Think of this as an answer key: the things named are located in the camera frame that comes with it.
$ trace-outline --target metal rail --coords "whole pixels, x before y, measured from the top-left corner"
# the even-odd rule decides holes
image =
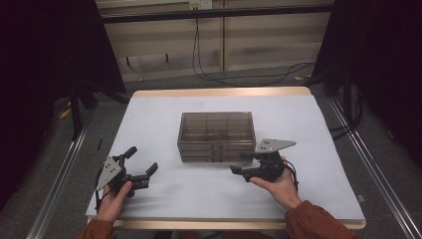
[[[66,19],[69,23],[84,24],[110,24],[127,22],[151,22],[165,20],[183,20],[200,18],[221,18],[221,17],[245,17],[245,16],[264,16],[264,15],[282,15],[282,14],[303,14],[303,13],[321,13],[330,12],[332,5],[303,5],[286,6],[271,8],[236,8],[236,9],[213,9],[198,11],[177,11],[164,13],[147,14],[115,14],[102,15],[93,18],[75,18]]]
[[[341,104],[338,102],[338,100],[335,99],[331,99],[330,102],[342,126],[348,126],[347,120],[343,115],[343,108],[341,107]],[[366,166],[366,169],[368,170],[376,186],[381,192],[381,195],[383,196],[385,202],[387,203],[397,222],[403,229],[404,234],[406,234],[406,237],[422,238],[421,232],[417,228],[409,211],[404,206],[400,198],[397,196],[390,183],[388,182],[387,178],[385,178],[384,174],[378,167],[376,161],[374,160],[372,154],[369,152],[360,135],[357,133],[356,130],[353,129],[351,132],[348,133],[348,136],[351,142],[353,143],[354,147],[356,148],[360,158],[362,159],[363,164]]]
[[[72,142],[69,148],[68,154],[66,155],[65,160],[63,161],[62,167],[60,168],[59,173],[56,177],[56,180],[54,181],[53,186],[46,200],[44,201],[43,207],[38,212],[37,218],[35,219],[35,222],[33,223],[26,237],[27,239],[43,238],[44,233],[46,232],[47,226],[53,215],[53,212],[56,208],[56,205],[59,201],[60,195],[62,194],[66,180],[72,169],[72,165],[84,141],[85,135],[87,133],[87,129],[89,125],[91,124],[92,115],[93,115],[93,110],[90,110],[85,126],[82,128],[76,140]]]

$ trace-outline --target wall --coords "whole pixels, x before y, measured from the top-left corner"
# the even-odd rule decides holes
[[[214,0],[212,6],[213,9],[222,9],[331,3],[332,0]],[[189,10],[189,2],[183,0],[97,0],[97,4],[102,15]],[[329,13],[313,13],[199,19],[202,66],[207,72],[218,72],[314,61],[328,18]],[[105,28],[115,56],[130,58],[131,69],[127,69],[125,61],[121,61],[123,74],[133,71],[167,71],[172,72],[172,76],[193,74],[191,58],[195,20],[106,24]],[[165,54],[169,56],[170,64],[162,65]],[[161,59],[158,65],[151,66],[150,62],[157,58]],[[154,76],[166,75],[149,74],[143,75],[143,78]],[[123,79],[133,81],[137,77]]]

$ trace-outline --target white tabletop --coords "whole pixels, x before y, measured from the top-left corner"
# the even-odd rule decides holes
[[[331,136],[313,96],[220,96],[132,98],[109,155],[136,146],[127,173],[158,170],[148,189],[124,202],[120,219],[192,221],[283,221],[285,209],[264,189],[232,174],[242,163],[185,162],[177,137],[182,113],[252,112],[257,144],[262,138],[293,140],[280,151],[298,172],[299,195],[343,223],[362,224],[364,216],[344,174]],[[96,215],[93,197],[87,215]]]

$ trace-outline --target white table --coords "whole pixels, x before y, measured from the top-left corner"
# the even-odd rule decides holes
[[[299,194],[329,211],[350,229],[365,218],[348,183],[315,98],[306,88],[200,89],[136,92],[130,100],[109,155],[136,146],[127,173],[158,170],[148,189],[124,202],[122,229],[274,230],[285,229],[285,209],[271,195],[231,173],[242,163],[183,163],[177,148],[181,114],[252,112],[257,144],[263,137],[294,140],[281,150],[298,172]],[[87,210],[96,216],[95,198]]]

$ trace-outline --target wrist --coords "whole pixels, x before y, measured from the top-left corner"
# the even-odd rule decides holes
[[[295,209],[297,206],[301,205],[301,203],[302,203],[302,201],[301,201],[300,198],[292,197],[287,201],[286,205],[284,205],[284,206],[287,210],[291,210],[291,209]]]

